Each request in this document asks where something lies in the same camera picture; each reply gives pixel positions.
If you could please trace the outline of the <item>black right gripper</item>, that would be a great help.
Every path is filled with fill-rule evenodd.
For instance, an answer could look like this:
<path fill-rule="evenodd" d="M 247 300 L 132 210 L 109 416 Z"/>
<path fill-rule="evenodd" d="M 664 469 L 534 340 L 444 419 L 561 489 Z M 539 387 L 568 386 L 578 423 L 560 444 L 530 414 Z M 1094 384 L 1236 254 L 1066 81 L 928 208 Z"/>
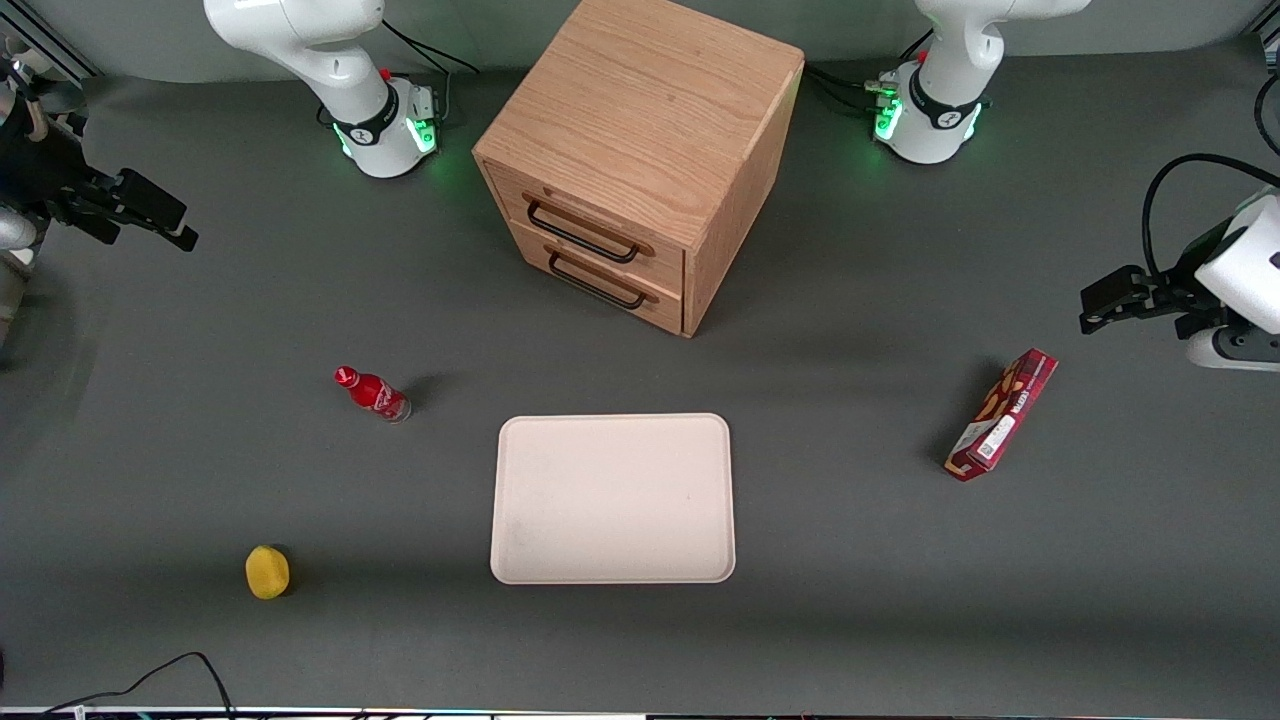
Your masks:
<path fill-rule="evenodd" d="M 74 228 L 114 245 L 124 225 L 164 238 L 183 252 L 195 250 L 198 232 L 186 224 L 187 206 L 134 169 L 116 177 L 116 201 L 100 206 L 102 177 L 84 159 L 86 118 L 44 115 L 46 135 L 35 141 L 35 119 L 23 100 L 3 101 L 3 205 L 27 217 L 69 217 Z"/>

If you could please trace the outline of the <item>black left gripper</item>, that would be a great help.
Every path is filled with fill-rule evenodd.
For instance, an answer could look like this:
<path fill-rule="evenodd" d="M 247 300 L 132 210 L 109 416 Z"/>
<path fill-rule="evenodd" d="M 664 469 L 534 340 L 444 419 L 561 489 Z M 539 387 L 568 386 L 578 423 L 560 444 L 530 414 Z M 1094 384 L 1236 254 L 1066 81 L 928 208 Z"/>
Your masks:
<path fill-rule="evenodd" d="M 1192 240 L 1167 269 L 1158 268 L 1155 242 L 1148 232 L 1148 270 L 1152 277 L 1143 268 L 1130 264 L 1087 286 L 1080 292 L 1080 333 L 1093 334 L 1117 322 L 1146 320 L 1166 313 L 1178 314 L 1174 328 L 1181 341 L 1189 341 L 1202 331 L 1213 333 L 1230 328 L 1231 333 L 1238 332 L 1242 318 L 1196 278 L 1196 272 L 1226 247 L 1229 225 L 1229 222 L 1220 222 Z"/>

